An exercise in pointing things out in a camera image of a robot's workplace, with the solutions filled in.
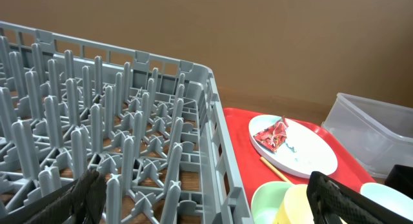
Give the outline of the white small bowl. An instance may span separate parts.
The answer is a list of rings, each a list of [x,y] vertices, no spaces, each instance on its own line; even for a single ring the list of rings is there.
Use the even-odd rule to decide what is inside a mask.
[[[360,194],[412,221],[412,198],[379,183],[365,183]]]

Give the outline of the wooden chopstick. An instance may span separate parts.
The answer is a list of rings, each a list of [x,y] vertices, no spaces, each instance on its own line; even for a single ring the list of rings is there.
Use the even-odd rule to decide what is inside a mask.
[[[292,182],[283,174],[281,173],[275,166],[273,166],[269,161],[267,161],[264,157],[260,157],[260,161],[264,163],[278,178],[282,181],[291,183]]]

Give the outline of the green plastic bowl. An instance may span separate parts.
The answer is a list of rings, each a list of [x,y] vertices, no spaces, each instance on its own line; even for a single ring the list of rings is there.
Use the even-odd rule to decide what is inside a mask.
[[[261,185],[252,196],[251,213],[255,224],[271,224],[292,183],[271,181]]]

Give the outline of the red snack wrapper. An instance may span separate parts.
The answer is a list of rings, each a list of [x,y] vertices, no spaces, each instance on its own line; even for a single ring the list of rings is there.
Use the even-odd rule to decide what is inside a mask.
[[[265,149],[275,153],[287,140],[288,124],[283,116],[272,126],[258,132],[254,139]]]

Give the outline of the yellow plastic cup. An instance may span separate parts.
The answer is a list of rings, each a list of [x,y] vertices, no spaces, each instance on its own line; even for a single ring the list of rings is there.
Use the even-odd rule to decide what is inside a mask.
[[[283,198],[273,224],[314,224],[314,217],[307,199],[307,185],[290,187]]]

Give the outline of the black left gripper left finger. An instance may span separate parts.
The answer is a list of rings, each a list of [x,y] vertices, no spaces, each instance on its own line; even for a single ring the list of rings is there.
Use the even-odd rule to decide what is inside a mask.
[[[99,223],[105,203],[105,175],[90,169],[70,184],[1,218],[1,224]]]

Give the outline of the light blue round plate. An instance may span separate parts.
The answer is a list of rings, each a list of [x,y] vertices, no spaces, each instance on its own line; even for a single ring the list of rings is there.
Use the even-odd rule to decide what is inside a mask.
[[[284,123],[286,140],[278,147],[269,141],[274,128]],[[273,115],[253,117],[248,124],[249,137],[259,155],[270,164],[293,176],[309,178],[313,171],[335,173],[337,157],[332,148],[304,125],[292,119]]]

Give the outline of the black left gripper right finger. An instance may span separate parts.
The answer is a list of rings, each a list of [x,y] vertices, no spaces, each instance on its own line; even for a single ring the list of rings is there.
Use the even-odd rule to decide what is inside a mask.
[[[315,224],[412,224],[411,220],[318,171],[310,175],[307,199]]]

